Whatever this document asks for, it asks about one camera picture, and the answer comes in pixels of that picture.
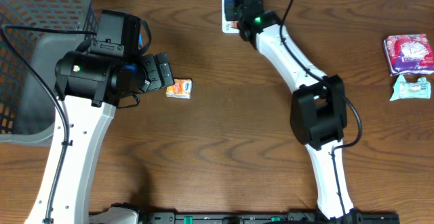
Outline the orange-brown snack bar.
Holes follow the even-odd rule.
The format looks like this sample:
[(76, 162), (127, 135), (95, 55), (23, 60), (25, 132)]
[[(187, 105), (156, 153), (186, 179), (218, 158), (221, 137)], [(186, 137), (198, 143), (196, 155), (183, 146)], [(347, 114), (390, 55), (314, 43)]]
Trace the orange-brown snack bar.
[(238, 33), (239, 29), (237, 28), (237, 21), (228, 21), (225, 24), (225, 31), (227, 33)]

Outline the orange tissue pack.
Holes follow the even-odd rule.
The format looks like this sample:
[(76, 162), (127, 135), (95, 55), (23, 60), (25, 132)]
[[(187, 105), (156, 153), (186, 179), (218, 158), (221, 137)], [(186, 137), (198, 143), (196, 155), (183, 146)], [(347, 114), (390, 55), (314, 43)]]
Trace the orange tissue pack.
[(172, 86), (167, 87), (165, 95), (169, 98), (190, 99), (193, 87), (191, 79), (175, 79)]

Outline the red purple noodle packet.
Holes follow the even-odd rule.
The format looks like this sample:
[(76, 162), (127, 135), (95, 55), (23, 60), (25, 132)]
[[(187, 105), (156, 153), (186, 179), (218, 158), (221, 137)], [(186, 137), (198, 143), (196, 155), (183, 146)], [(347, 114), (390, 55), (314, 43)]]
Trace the red purple noodle packet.
[(426, 34), (388, 36), (383, 49), (391, 77), (433, 73), (433, 49)]

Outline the teal snack packet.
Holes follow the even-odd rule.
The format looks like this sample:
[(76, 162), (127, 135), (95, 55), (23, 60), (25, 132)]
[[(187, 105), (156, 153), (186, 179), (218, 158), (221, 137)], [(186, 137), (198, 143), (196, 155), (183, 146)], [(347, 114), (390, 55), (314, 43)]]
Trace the teal snack packet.
[(407, 82), (403, 75), (399, 75), (393, 85), (393, 94), (390, 101), (399, 99), (430, 99), (431, 98), (431, 83), (425, 78), (420, 77), (416, 82)]

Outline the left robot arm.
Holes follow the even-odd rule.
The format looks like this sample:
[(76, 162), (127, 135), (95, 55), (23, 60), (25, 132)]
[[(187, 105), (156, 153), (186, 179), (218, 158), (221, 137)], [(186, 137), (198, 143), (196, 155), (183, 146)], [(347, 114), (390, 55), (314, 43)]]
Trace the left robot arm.
[(54, 135), (41, 187), (27, 223), (137, 223), (125, 204), (89, 214), (98, 156), (119, 101), (172, 86), (167, 54), (70, 51), (55, 66)]

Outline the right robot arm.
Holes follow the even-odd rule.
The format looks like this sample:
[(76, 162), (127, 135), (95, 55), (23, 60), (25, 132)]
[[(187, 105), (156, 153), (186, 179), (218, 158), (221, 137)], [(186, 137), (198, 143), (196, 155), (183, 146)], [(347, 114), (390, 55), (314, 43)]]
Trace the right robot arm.
[(318, 69), (290, 37), (283, 20), (262, 0), (222, 0), (222, 30), (237, 33), (263, 55), (292, 93), (290, 125), (307, 149), (324, 221), (348, 221), (354, 205), (347, 190), (342, 150), (347, 109), (339, 76)]

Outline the white barcode scanner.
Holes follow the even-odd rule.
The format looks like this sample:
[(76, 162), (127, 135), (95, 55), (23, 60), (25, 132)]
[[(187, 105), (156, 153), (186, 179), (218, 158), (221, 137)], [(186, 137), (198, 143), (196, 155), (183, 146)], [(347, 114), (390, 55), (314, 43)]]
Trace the white barcode scanner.
[(239, 34), (239, 29), (237, 28), (237, 22), (234, 20), (226, 19), (226, 15), (230, 14), (230, 11), (233, 10), (233, 0), (222, 0), (221, 10), (222, 10), (222, 32), (225, 34)]

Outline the grey plastic mesh basket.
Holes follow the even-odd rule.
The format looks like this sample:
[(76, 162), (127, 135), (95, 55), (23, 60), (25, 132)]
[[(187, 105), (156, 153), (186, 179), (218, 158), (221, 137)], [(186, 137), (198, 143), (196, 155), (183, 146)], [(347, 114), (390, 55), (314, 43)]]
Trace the grey plastic mesh basket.
[(1, 142), (50, 146), (56, 109), (28, 71), (55, 88), (56, 63), (97, 31), (92, 0), (1, 0)]

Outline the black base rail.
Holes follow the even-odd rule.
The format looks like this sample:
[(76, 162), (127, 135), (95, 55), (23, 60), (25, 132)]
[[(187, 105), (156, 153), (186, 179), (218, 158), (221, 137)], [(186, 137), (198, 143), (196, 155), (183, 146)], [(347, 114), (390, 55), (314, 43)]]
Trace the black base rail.
[(318, 212), (292, 211), (287, 214), (176, 214), (173, 212), (152, 212), (141, 214), (138, 211), (113, 207), (106, 212), (89, 217), (90, 223), (105, 224), (399, 224), (397, 214), (366, 214), (352, 212), (338, 219), (326, 219)]

